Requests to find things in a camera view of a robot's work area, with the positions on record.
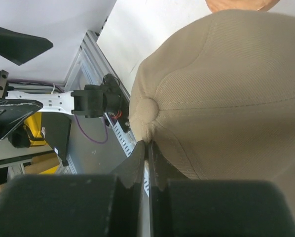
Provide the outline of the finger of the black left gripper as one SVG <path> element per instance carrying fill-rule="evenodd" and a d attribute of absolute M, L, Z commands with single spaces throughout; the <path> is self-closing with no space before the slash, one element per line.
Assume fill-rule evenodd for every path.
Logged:
<path fill-rule="evenodd" d="M 42 108 L 36 100 L 0 100 L 0 141 Z"/>
<path fill-rule="evenodd" d="M 18 66 L 38 57 L 52 47 L 53 43 L 46 38 L 0 27 L 0 56 Z"/>

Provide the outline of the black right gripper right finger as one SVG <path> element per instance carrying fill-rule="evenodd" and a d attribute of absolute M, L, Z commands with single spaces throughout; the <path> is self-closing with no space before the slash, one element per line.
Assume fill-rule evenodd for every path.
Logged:
<path fill-rule="evenodd" d="M 150 142 L 147 149 L 151 235 L 153 237 L 171 237 L 172 211 L 167 183 L 169 179 L 181 180 L 187 177 L 164 157 L 156 142 Z"/>

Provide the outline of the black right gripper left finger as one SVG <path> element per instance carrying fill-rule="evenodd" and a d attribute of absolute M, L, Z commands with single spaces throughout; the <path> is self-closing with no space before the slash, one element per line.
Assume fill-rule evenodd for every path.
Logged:
<path fill-rule="evenodd" d="M 146 145 L 139 141 L 131 155 L 112 173 L 115 191 L 110 212 L 110 237 L 140 237 Z"/>

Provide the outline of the khaki sport baseball cap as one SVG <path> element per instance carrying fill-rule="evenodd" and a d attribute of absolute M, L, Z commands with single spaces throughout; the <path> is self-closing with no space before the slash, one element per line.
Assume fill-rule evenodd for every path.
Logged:
<path fill-rule="evenodd" d="M 295 17 L 224 10 L 171 35 L 138 68 L 129 120 L 199 179 L 295 191 Z"/>

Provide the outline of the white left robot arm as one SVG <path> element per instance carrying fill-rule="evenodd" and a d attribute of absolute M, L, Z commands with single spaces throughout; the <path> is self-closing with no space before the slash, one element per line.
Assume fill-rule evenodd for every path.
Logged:
<path fill-rule="evenodd" d="M 52 47 L 53 43 L 46 38 L 0 27 L 0 56 L 18 66 Z M 105 75 L 100 85 L 87 84 L 83 90 L 57 94 L 9 90 L 7 78 L 7 71 L 0 70 L 0 141 L 36 112 L 99 118 L 105 113 L 119 115 L 126 103 L 120 81 L 112 74 Z"/>

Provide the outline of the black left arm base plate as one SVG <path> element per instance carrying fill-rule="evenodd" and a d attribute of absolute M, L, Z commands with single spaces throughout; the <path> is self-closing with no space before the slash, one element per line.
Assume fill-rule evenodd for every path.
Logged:
<path fill-rule="evenodd" d="M 122 131 L 125 133 L 130 130 L 129 102 L 124 96 L 107 96 L 105 113 L 107 118 L 112 122 L 112 125 L 120 125 Z"/>

